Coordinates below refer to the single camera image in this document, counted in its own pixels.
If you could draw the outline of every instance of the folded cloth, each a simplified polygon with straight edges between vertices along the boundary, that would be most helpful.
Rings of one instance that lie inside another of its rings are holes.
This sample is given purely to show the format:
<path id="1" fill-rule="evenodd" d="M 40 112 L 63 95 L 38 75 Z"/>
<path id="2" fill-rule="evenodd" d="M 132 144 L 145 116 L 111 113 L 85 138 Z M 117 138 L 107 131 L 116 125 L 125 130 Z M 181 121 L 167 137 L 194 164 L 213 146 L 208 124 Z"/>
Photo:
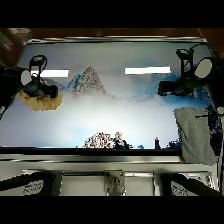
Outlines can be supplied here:
<path id="1" fill-rule="evenodd" d="M 21 90 L 18 97 L 32 110 L 56 110 L 62 102 L 63 94 L 58 93 L 56 98 L 50 98 L 50 96 L 30 97 Z"/>
<path id="2" fill-rule="evenodd" d="M 208 117 L 195 117 L 207 115 L 205 109 L 179 108 L 174 110 L 174 114 L 184 162 L 214 165 L 217 159 L 210 145 Z"/>

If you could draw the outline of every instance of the yellow object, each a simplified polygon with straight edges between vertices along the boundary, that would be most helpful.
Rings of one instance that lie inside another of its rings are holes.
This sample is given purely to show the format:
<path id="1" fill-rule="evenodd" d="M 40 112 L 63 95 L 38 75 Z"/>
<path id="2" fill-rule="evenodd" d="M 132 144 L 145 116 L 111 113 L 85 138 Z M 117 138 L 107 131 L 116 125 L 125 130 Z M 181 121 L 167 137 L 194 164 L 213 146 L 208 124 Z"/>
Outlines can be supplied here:
<path id="1" fill-rule="evenodd" d="M 56 110 L 62 102 L 63 94 L 58 93 L 56 98 L 50 98 L 50 96 L 30 97 L 21 90 L 18 97 L 32 110 Z"/>

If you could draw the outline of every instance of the gray cloth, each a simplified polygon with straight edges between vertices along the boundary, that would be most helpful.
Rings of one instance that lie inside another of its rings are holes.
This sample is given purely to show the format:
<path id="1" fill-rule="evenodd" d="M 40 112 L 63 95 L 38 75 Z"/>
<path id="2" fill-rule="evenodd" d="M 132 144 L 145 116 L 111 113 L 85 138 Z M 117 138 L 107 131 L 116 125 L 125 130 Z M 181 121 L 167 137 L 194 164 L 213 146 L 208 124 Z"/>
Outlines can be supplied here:
<path id="1" fill-rule="evenodd" d="M 210 145 L 208 117 L 195 117 L 207 115 L 205 109 L 179 108 L 174 110 L 174 114 L 184 162 L 214 165 L 217 159 Z"/>

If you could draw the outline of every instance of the wooden floor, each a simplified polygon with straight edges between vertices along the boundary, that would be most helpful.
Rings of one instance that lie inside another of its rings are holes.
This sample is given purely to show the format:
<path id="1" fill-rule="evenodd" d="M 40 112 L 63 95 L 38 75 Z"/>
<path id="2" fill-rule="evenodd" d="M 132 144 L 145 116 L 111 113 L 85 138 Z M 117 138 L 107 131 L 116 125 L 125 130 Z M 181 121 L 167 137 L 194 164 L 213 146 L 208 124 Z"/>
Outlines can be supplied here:
<path id="1" fill-rule="evenodd" d="M 205 37 L 220 56 L 224 56 L 224 28 L 29 28 L 29 30 L 30 33 L 13 34 L 8 28 L 0 28 L 0 34 L 10 40 L 8 43 L 0 42 L 0 63 L 15 66 L 28 39 L 75 36 Z"/>

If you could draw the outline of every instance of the white circular cap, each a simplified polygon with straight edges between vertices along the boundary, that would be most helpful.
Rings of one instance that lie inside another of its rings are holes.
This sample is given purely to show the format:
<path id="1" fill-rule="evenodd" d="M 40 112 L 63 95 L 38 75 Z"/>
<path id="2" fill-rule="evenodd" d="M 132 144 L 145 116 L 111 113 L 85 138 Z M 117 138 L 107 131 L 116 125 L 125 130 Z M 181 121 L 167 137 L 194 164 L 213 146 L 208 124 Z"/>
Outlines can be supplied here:
<path id="1" fill-rule="evenodd" d="M 24 70 L 21 74 L 21 82 L 25 86 L 32 80 L 30 72 L 28 70 Z"/>
<path id="2" fill-rule="evenodd" d="M 195 75 L 203 79 L 205 78 L 212 70 L 212 62 L 208 58 L 201 60 L 196 68 Z"/>

